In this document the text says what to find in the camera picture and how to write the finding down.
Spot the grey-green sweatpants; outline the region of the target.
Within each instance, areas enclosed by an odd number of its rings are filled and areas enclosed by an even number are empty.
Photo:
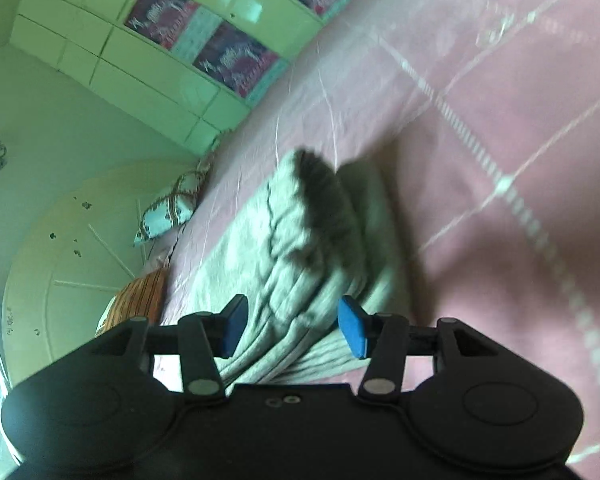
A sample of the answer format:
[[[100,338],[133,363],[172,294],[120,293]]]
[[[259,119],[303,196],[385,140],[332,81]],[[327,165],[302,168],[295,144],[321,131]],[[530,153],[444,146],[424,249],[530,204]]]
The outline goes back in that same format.
[[[173,284],[182,314],[247,297],[237,350],[218,362],[227,387],[322,382],[363,367],[337,326],[344,296],[369,314],[410,310],[379,170],[364,159],[334,169],[305,150],[285,156],[210,254]]]

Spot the cream wardrobe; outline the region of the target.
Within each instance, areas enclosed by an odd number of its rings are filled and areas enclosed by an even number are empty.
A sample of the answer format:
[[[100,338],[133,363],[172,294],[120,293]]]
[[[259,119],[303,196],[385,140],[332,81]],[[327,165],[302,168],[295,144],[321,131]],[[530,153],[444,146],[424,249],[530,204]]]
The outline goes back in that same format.
[[[199,8],[171,50],[124,26],[135,1],[20,0],[12,44],[199,155],[258,105],[194,66],[216,29],[229,22],[289,68],[351,0],[322,16],[297,0],[194,0]]]

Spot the pink checked bedspread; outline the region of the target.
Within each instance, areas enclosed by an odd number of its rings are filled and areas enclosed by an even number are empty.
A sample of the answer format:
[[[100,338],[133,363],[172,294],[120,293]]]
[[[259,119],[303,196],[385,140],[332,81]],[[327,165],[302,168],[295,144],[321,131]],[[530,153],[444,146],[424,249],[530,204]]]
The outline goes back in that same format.
[[[372,160],[414,319],[454,316],[580,396],[600,479],[600,0],[354,0],[220,151],[166,322],[282,158]]]

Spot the light blue patterned pillow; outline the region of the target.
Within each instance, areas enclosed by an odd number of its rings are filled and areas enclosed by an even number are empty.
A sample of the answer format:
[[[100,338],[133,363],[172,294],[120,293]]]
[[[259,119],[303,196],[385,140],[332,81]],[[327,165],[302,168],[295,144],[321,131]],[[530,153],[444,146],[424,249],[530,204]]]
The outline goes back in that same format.
[[[140,215],[134,245],[140,246],[155,240],[189,222],[197,209],[207,174],[207,170],[201,169],[187,171],[160,191]]]

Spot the orange striped pillow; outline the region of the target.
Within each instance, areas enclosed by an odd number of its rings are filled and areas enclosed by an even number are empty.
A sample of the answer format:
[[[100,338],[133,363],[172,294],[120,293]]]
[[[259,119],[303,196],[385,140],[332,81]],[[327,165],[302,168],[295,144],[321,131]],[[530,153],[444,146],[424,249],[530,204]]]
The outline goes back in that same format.
[[[169,269],[160,268],[126,284],[109,301],[100,317],[95,336],[111,330],[130,318],[147,318],[150,324],[158,324],[166,303]]]

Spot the cream round headboard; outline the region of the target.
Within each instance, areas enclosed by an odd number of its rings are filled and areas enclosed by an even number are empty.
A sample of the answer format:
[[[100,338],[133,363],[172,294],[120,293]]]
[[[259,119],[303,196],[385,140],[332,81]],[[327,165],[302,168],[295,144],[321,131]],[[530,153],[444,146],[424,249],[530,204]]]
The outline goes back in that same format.
[[[134,236],[155,196],[187,169],[144,160],[85,180],[35,222],[3,297],[4,362],[17,385],[91,340],[111,298],[143,271]]]

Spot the lower left red poster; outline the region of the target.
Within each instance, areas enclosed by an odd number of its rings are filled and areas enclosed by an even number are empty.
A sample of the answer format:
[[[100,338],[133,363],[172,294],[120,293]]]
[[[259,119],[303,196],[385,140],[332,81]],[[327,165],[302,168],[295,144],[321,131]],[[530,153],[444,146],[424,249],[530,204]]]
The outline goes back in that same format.
[[[124,26],[171,50],[198,8],[194,0],[136,0]]]

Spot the lower right red poster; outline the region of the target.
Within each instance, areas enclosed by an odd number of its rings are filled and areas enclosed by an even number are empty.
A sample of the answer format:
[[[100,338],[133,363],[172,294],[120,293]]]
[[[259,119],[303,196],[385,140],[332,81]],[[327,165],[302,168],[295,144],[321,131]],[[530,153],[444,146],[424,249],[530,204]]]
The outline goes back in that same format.
[[[223,22],[194,59],[194,66],[255,106],[286,72],[288,62],[257,39]]]

